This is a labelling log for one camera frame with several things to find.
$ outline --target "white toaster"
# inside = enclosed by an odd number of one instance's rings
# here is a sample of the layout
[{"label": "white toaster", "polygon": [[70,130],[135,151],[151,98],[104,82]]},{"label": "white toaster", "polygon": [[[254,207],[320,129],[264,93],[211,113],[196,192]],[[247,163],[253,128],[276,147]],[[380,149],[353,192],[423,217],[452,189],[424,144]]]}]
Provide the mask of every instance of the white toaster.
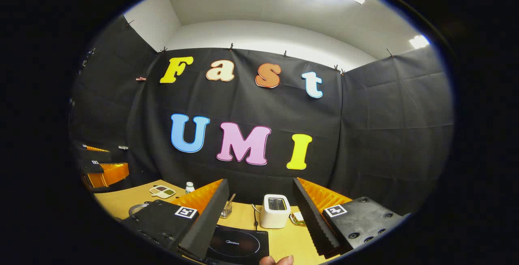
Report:
[{"label": "white toaster", "polygon": [[284,228],[287,225],[291,209],[287,197],[267,194],[263,197],[263,208],[259,217],[262,228]]}]

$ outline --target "wooden table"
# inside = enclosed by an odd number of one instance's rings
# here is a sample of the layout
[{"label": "wooden table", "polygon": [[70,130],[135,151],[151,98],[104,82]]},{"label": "wooden table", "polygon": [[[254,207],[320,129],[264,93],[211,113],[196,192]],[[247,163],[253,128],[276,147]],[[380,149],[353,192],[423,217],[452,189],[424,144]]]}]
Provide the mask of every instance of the wooden table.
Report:
[{"label": "wooden table", "polygon": [[[164,185],[175,190],[176,194],[171,196],[173,198],[185,195],[185,188],[177,187],[163,180],[157,180],[131,189],[110,193],[96,193],[94,195],[110,215],[125,219],[128,217],[128,209],[131,206],[142,204],[145,201],[160,199],[159,197],[152,197],[149,190],[153,185]],[[259,211],[262,209],[261,205],[256,205],[256,208]],[[291,208],[293,213],[299,211],[297,206],[291,206]],[[253,213],[256,213],[256,219],[259,222],[260,214],[255,212],[250,204],[233,202],[230,216],[226,219],[219,218],[218,224],[232,228],[254,230]],[[296,226],[290,220],[287,220],[287,226],[284,228],[262,228],[258,226],[258,230],[268,232],[269,252],[276,261],[291,254],[293,254],[294,263],[297,265],[315,265],[326,261],[323,256],[317,254],[305,226]]]}]

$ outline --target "yellow letter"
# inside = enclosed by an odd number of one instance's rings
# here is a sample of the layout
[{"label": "yellow letter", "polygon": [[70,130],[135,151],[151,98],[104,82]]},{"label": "yellow letter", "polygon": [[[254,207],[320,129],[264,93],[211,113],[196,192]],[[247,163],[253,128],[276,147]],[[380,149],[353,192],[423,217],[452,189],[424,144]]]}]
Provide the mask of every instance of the yellow letter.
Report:
[{"label": "yellow letter", "polygon": [[164,77],[161,78],[161,84],[170,84],[175,82],[175,73],[177,76],[182,74],[186,65],[191,65],[191,63],[193,63],[193,57],[171,58]]},{"label": "yellow letter", "polygon": [[234,63],[229,60],[218,60],[211,63],[211,69],[206,73],[208,80],[222,80],[223,82],[230,82],[234,78],[232,70]]},{"label": "yellow letter", "polygon": [[292,159],[287,163],[287,168],[291,170],[304,170],[306,169],[306,148],[308,147],[308,143],[312,142],[312,137],[306,134],[294,134],[292,135],[292,140],[294,141],[294,151],[292,153]]}]

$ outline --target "white wall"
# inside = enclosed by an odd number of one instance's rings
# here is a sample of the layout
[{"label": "white wall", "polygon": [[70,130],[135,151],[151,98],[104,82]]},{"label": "white wall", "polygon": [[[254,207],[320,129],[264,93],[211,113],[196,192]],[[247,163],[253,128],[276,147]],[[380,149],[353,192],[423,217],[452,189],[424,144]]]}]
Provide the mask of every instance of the white wall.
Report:
[{"label": "white wall", "polygon": [[151,46],[160,51],[167,46],[181,25],[170,0],[143,0],[128,10],[124,17],[131,27]]},{"label": "white wall", "polygon": [[166,43],[168,50],[230,47],[283,54],[349,71],[376,59],[342,41],[284,24],[262,21],[217,21],[184,25]]}]

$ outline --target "small bottle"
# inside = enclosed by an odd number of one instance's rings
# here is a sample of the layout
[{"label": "small bottle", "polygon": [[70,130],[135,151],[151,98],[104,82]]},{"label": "small bottle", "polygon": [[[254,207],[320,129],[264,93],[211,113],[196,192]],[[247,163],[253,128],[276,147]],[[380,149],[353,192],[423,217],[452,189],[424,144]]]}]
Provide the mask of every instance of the small bottle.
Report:
[{"label": "small bottle", "polygon": [[186,194],[193,192],[195,188],[193,187],[193,182],[186,183]]}]

